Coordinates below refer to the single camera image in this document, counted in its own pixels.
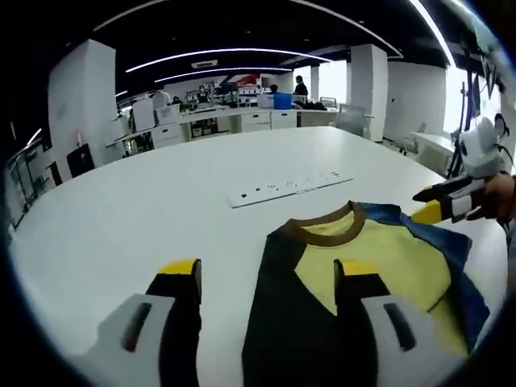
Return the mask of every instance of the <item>blue sleeve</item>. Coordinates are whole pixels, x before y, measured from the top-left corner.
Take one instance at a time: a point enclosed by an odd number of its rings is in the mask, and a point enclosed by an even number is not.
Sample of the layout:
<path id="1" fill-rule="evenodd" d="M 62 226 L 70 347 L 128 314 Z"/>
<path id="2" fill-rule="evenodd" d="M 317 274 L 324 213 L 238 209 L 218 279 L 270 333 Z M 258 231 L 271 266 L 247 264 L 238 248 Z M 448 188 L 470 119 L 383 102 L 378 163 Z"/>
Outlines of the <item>blue sleeve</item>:
<path id="1" fill-rule="evenodd" d="M 452 306 L 458 313 L 468 351 L 471 352 L 485 320 L 489 317 L 489 309 L 476 286 L 464 273 L 464 266 L 472 246 L 470 238 L 443 228 L 415 223 L 409 216 L 402 213 L 399 206 L 371 203 L 360 203 L 360 205 L 364 208 L 368 219 L 384 224 L 405 226 L 414 237 L 428 242 L 443 253 L 450 271 L 449 290 L 452 295 Z"/>

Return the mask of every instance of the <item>drawer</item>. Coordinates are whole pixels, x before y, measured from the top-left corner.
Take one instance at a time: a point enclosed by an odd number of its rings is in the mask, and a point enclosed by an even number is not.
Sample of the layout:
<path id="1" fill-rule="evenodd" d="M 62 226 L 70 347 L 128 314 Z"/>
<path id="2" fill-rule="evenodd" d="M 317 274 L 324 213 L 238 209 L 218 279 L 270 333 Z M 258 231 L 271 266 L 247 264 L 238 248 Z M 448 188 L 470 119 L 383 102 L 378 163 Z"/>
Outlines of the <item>drawer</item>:
<path id="1" fill-rule="evenodd" d="M 158 141 L 153 141 L 154 149 L 160 149 L 160 148 L 168 147 L 170 145 L 181 144 L 184 142 L 185 142 L 185 140 L 183 139 L 182 135 L 178 135 L 176 137 L 169 137 L 167 139 L 160 139 Z"/>
<path id="2" fill-rule="evenodd" d="M 247 133 L 249 131 L 270 131 L 270 123 L 242 123 L 242 132 Z"/>
<path id="3" fill-rule="evenodd" d="M 251 123 L 270 123 L 271 122 L 271 114 L 267 112 L 262 113 L 252 113 L 252 114 L 242 114 L 242 127 Z"/>
<path id="4" fill-rule="evenodd" d="M 171 139 L 173 137 L 183 137 L 181 126 L 179 125 L 167 125 L 166 127 L 155 127 L 151 130 L 152 141 L 161 141 L 163 139 Z"/>
<path id="5" fill-rule="evenodd" d="M 273 111 L 271 112 L 271 128 L 282 129 L 296 127 L 298 125 L 297 111 Z"/>

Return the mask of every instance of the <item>white pillar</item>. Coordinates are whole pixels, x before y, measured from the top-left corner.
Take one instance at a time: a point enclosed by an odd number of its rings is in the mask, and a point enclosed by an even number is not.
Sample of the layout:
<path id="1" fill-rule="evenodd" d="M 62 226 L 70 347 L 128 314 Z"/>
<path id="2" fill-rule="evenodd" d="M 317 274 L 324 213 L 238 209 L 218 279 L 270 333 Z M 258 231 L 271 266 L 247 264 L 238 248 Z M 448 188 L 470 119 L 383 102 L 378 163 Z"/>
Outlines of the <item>white pillar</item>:
<path id="1" fill-rule="evenodd" d="M 310 86 L 312 89 L 310 98 L 317 102 L 319 100 L 319 66 L 310 67 Z"/>
<path id="2" fill-rule="evenodd" d="M 351 105 L 365 109 L 374 116 L 368 129 L 372 141 L 383 139 L 389 70 L 387 54 L 372 44 L 352 47 Z"/>
<path id="3" fill-rule="evenodd" d="M 346 63 L 346 103 L 352 104 L 352 64 L 351 62 Z"/>
<path id="4" fill-rule="evenodd" d="M 116 118 L 114 49 L 87 40 L 50 73 L 48 124 L 57 168 L 63 182 L 72 178 L 66 156 L 77 148 L 77 135 L 88 144 L 95 167 L 109 153 L 106 128 Z"/>

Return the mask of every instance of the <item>office desk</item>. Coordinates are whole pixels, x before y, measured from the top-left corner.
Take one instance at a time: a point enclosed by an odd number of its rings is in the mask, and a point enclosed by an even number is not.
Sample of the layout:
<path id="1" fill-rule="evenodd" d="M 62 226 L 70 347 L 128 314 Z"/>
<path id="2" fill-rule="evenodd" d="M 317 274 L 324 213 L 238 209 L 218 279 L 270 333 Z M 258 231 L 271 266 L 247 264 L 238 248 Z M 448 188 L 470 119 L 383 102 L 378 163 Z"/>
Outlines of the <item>office desk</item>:
<path id="1" fill-rule="evenodd" d="M 446 157 L 453 156 L 455 145 L 449 138 L 442 137 L 441 135 L 417 133 L 415 131 L 411 132 L 410 135 L 416 140 L 416 142 L 424 145 L 425 147 L 432 148 Z"/>
<path id="2" fill-rule="evenodd" d="M 231 209 L 228 190 L 338 169 L 354 180 Z M 48 337 L 66 354 L 85 352 L 98 324 L 156 270 L 202 260 L 201 386 L 241 387 L 241 351 L 268 233 L 289 218 L 313 218 L 347 200 L 394 203 L 443 181 L 396 152 L 334 127 L 223 135 L 129 157 L 45 194 L 20 223 L 14 265 Z M 507 279 L 506 239 L 493 220 L 440 224 L 468 235 L 465 272 L 492 316 Z"/>
<path id="3" fill-rule="evenodd" d="M 154 127 L 151 129 L 146 129 L 143 131 L 138 131 L 137 133 L 133 133 L 130 135 L 125 135 L 115 141 L 111 141 L 106 145 L 106 148 L 113 147 L 118 143 L 123 141 L 128 141 L 129 139 L 134 139 L 135 137 L 139 137 L 144 133 L 152 132 L 159 130 L 162 127 L 170 127 L 171 125 L 179 125 L 181 127 L 182 136 L 184 141 L 190 141 L 191 133 L 189 125 L 196 121 L 201 121 L 203 119 L 227 119 L 230 121 L 224 121 L 224 130 L 229 131 L 231 133 L 240 133 L 242 128 L 242 117 L 249 114 L 271 114 L 271 113 L 281 113 L 287 112 L 289 114 L 295 114 L 298 116 L 298 120 L 296 123 L 289 125 L 289 127 L 313 127 L 313 126 L 326 126 L 330 122 L 334 122 L 337 117 L 336 111 L 328 111 L 328 110 L 274 110 L 274 109 L 260 109 L 256 107 L 243 107 L 236 109 L 217 109 L 210 111 L 202 111 L 200 113 L 192 112 L 187 114 L 182 114 L 181 118 L 176 123 L 170 123 L 165 125 L 159 125 L 158 127 Z M 202 136 L 198 139 L 209 138 L 209 135 Z"/>
<path id="4" fill-rule="evenodd" d="M 420 145 L 416 161 L 439 175 L 445 176 L 450 158 L 455 151 L 451 139 L 440 135 L 411 132 L 410 135 Z"/>

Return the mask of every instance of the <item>computer monitor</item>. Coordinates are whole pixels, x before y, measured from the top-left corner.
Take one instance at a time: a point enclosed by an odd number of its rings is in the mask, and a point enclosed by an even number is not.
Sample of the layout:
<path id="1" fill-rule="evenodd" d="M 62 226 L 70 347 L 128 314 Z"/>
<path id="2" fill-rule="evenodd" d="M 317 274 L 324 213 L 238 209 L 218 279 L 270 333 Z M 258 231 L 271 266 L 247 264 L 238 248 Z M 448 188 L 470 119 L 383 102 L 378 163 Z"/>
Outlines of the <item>computer monitor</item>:
<path id="1" fill-rule="evenodd" d="M 337 109 L 337 99 L 336 98 L 321 97 L 319 99 L 319 101 L 327 109 Z"/>

